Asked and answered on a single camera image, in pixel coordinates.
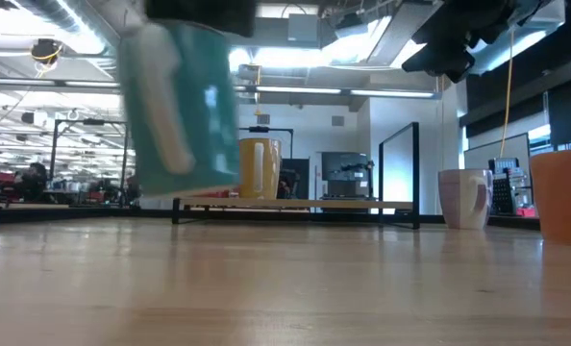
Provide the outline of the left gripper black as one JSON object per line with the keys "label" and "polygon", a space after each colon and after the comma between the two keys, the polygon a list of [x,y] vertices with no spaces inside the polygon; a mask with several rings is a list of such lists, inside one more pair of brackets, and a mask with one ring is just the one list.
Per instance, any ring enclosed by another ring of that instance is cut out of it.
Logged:
{"label": "left gripper black", "polygon": [[251,37],[258,0],[144,0],[146,16],[202,24],[215,30]]}

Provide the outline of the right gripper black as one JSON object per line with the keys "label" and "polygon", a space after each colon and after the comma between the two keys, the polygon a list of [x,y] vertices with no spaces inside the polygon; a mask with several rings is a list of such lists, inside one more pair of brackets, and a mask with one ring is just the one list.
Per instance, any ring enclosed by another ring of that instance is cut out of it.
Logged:
{"label": "right gripper black", "polygon": [[443,0],[412,36],[422,48],[402,63],[402,69],[445,76],[454,84],[462,81],[475,64],[462,46],[475,47],[480,40],[494,43],[522,8],[520,1]]}

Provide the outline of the teal mug white handle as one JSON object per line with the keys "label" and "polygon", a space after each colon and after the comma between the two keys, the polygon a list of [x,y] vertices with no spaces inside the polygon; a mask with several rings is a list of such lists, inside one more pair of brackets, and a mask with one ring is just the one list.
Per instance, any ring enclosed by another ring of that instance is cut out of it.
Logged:
{"label": "teal mug white handle", "polygon": [[126,33],[117,72],[147,196],[187,196],[239,182],[230,45],[197,23],[147,22]]}

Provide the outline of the yellow mug white handle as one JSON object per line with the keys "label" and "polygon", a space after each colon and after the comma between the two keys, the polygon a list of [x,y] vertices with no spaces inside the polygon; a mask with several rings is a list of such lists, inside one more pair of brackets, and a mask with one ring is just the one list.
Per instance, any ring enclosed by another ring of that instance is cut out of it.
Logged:
{"label": "yellow mug white handle", "polygon": [[281,149],[277,139],[244,138],[239,141],[240,198],[277,198]]}

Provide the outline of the orange faceted mug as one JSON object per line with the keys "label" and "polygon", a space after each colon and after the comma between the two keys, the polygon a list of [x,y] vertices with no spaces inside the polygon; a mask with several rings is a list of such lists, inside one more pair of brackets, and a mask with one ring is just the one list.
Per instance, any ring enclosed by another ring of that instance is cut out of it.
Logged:
{"label": "orange faceted mug", "polygon": [[571,150],[534,156],[531,173],[544,240],[571,245]]}

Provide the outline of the black coffee machine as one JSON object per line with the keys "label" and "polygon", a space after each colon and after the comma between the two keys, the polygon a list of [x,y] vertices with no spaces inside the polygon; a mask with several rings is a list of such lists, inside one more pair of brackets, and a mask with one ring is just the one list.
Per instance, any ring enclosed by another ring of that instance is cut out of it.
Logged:
{"label": "black coffee machine", "polygon": [[369,200],[373,198],[375,163],[364,153],[322,152],[321,178],[324,199]]}

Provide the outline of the white partition board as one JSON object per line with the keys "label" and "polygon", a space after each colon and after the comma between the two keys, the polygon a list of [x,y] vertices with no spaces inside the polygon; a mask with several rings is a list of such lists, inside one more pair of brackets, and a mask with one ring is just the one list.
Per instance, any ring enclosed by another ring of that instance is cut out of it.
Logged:
{"label": "white partition board", "polygon": [[518,159],[519,167],[524,171],[530,170],[530,142],[527,134],[508,137],[505,140],[504,151],[501,151],[501,140],[487,143],[464,152],[464,167],[466,169],[487,169],[488,162],[499,159]]}

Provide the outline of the long ceiling light bar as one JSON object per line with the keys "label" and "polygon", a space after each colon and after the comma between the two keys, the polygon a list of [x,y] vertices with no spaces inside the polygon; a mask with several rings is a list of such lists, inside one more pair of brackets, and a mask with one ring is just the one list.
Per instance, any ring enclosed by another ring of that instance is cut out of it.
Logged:
{"label": "long ceiling light bar", "polygon": [[[0,88],[18,89],[23,87],[36,88],[68,88],[72,92],[110,92],[120,90],[116,82],[53,80],[53,79],[22,79],[0,78]],[[438,99],[441,94],[428,91],[407,91],[396,89],[354,89],[329,88],[314,86],[253,86],[235,85],[237,93],[289,93],[289,94],[317,94],[352,97],[381,97],[381,98],[408,98],[408,99]]]}

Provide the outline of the pink and white faceted mug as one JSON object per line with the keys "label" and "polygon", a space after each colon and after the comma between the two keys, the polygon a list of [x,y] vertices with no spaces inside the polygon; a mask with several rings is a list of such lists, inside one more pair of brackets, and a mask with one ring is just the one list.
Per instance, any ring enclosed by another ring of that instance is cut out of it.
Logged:
{"label": "pink and white faceted mug", "polygon": [[493,175],[490,170],[440,171],[438,192],[442,215],[450,229],[484,229],[492,204]]}

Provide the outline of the person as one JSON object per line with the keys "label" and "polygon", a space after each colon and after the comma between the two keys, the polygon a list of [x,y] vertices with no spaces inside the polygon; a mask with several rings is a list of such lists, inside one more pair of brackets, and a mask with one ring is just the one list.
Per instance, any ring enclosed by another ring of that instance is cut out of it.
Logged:
{"label": "person", "polygon": [[29,169],[22,174],[23,198],[27,202],[38,201],[46,188],[46,167],[40,162],[33,162]]}

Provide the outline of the black background rig frame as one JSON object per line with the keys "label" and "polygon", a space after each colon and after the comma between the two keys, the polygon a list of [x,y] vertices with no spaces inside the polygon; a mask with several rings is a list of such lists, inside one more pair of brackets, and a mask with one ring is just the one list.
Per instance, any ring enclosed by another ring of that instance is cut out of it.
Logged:
{"label": "black background rig frame", "polygon": [[72,208],[122,208],[128,204],[130,149],[122,120],[57,119],[46,191]]}
{"label": "black background rig frame", "polygon": [[270,133],[270,132],[285,132],[289,134],[290,144],[289,144],[289,158],[293,159],[293,138],[294,130],[286,128],[270,128],[265,126],[253,126],[253,127],[239,127],[240,131],[245,131],[249,133]]}

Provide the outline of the wooden shelf black metal frame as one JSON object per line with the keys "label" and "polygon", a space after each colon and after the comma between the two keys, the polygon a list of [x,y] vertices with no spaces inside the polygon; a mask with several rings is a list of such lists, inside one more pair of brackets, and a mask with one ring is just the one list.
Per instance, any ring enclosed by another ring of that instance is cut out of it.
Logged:
{"label": "wooden shelf black metal frame", "polygon": [[[412,184],[412,201],[385,201],[384,200],[384,171],[385,171],[385,145],[393,139],[402,135],[406,131],[411,130],[411,184]],[[245,207],[260,208],[268,207],[270,209],[282,208],[302,208],[302,209],[367,209],[378,210],[378,219],[380,223],[385,222],[384,210],[409,210],[406,214],[407,222],[410,222],[413,230],[420,229],[420,131],[418,122],[410,122],[404,128],[400,129],[393,135],[384,139],[378,144],[379,150],[379,196],[376,201],[373,200],[299,200],[299,199],[254,199],[254,198],[212,198],[212,197],[176,197],[172,201],[170,219],[173,225],[177,225],[180,221],[180,213],[182,207],[200,206],[206,210],[210,210],[211,206],[217,207]]]}

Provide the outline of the black aluminium rig frame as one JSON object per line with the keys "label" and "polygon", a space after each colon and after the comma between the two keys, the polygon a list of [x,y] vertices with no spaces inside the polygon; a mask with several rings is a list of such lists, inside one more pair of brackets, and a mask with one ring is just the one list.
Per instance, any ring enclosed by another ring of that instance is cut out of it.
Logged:
{"label": "black aluminium rig frame", "polygon": [[270,222],[318,222],[318,223],[377,223],[404,224],[408,228],[423,224],[442,224],[440,215],[362,214],[362,213],[309,213],[285,211],[234,211],[234,210],[139,210],[108,208],[63,209],[3,209],[0,207],[0,223],[59,221],[101,217],[165,218],[174,223],[180,219],[270,221]]}

